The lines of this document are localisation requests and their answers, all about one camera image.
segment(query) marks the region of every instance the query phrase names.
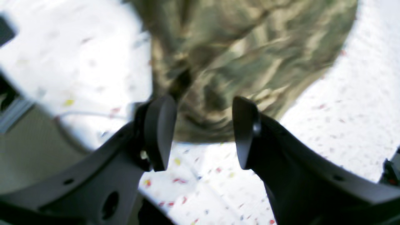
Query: screw hole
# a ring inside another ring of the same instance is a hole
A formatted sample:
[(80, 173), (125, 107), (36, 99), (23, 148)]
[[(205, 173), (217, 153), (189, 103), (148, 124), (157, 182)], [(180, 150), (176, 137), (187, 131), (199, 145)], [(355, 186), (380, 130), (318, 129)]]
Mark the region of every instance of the screw hole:
[(336, 181), (344, 181), (344, 178), (338, 175), (333, 175), (333, 179)]
[(74, 179), (68, 179), (64, 181), (64, 185), (69, 185), (72, 184), (74, 182)]
[(117, 210), (118, 201), (119, 195), (117, 192), (113, 192), (107, 197), (102, 210), (103, 220), (109, 219), (114, 215), (115, 211)]

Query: camouflage uniform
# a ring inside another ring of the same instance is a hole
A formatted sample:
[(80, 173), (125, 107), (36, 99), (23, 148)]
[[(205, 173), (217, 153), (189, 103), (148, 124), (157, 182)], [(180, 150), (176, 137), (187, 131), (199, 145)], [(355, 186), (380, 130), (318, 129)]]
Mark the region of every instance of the camouflage uniform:
[(154, 95), (179, 102), (174, 139), (233, 141), (232, 100), (280, 119), (332, 66), (357, 0), (129, 0), (152, 34)]

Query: yellow speck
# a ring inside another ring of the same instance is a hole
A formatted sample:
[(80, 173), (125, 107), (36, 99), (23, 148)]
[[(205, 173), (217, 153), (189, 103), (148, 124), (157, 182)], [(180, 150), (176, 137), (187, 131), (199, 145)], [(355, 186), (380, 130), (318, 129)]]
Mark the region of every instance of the yellow speck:
[(174, 162), (175, 162), (178, 166), (180, 166), (180, 159), (175, 158), (175, 159), (174, 159)]
[(64, 102), (64, 106), (72, 106), (73, 104), (74, 104), (74, 100), (73, 99), (67, 99), (65, 102)]

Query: digital camouflage pattern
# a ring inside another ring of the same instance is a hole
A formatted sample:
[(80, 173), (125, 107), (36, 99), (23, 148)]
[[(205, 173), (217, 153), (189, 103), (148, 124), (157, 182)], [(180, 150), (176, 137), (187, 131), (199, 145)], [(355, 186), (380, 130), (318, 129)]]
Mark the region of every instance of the digital camouflage pattern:
[(357, 0), (129, 0), (152, 34), (154, 96), (179, 102), (176, 141), (233, 141), (232, 100), (280, 119), (330, 68)]

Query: white floor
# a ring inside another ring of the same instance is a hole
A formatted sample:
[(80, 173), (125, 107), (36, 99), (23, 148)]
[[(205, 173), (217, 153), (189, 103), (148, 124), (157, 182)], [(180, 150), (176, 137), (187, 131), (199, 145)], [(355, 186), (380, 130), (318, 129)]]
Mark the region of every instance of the white floor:
[[(400, 144), (399, 8), (398, 0), (360, 0), (334, 68), (281, 120), (317, 153), (371, 181)], [(20, 25), (20, 35), (0, 50), (0, 66), (26, 96), (53, 116), (84, 111), (116, 118), (103, 117), (99, 125), (69, 114), (66, 122), (75, 120), (78, 137), (96, 140), (89, 148), (126, 121), (132, 101), (149, 96), (148, 39), (118, 1), (0, 0), (2, 9)], [(44, 170), (21, 165), (15, 175), (55, 173)], [(140, 190), (177, 224), (274, 223), (262, 182), (239, 169), (233, 144), (176, 144), (168, 171), (146, 173)]]

